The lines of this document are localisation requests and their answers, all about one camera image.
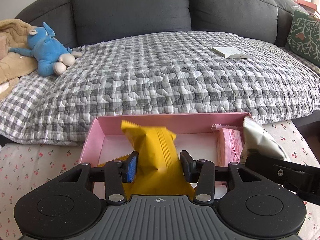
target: yellow packet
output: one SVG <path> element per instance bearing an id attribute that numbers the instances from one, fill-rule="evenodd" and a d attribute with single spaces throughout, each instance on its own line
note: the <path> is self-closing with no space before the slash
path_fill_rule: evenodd
<path id="1" fill-rule="evenodd" d="M 173 140 L 176 135 L 165 127 L 139 126 L 122 121 L 121 130 L 134 150 L 139 152 L 136 178 L 123 183 L 127 197 L 131 195 L 189 195 L 193 187 L 185 181 Z"/>

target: cherry print fabric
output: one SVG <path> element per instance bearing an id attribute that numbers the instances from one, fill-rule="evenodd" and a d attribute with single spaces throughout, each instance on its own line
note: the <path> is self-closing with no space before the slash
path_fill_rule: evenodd
<path id="1" fill-rule="evenodd" d="M 308 144 L 291 121 L 263 125 L 292 162 L 320 167 Z M 20 197 L 78 164 L 82 148 L 7 144 L 0 149 L 0 238 L 21 236 L 13 208 Z M 320 240 L 320 207 L 304 202 L 307 217 L 299 236 Z"/>

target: gray sofa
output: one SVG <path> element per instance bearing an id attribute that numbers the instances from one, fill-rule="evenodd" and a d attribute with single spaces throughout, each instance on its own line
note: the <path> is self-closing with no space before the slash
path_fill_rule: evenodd
<path id="1" fill-rule="evenodd" d="M 292 6 L 297 4 L 291 0 L 37 0 L 17 18 L 34 26 L 48 23 L 70 48 L 179 31 L 234 33 L 284 47 Z M 314 112 L 294 123 L 306 136 L 319 120 Z"/>

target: crosshair symbol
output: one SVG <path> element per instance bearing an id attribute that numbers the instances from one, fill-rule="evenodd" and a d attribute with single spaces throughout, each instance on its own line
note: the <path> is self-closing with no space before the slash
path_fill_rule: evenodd
<path id="1" fill-rule="evenodd" d="M 162 203 L 165 200 L 163 198 L 157 198 L 155 201 L 157 201 L 158 203 Z"/>

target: green pillow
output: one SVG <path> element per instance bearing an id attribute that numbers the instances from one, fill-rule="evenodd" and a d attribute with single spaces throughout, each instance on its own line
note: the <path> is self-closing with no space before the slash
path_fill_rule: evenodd
<path id="1" fill-rule="evenodd" d="M 294 11 L 287 42 L 295 54 L 320 67 L 320 19 Z"/>

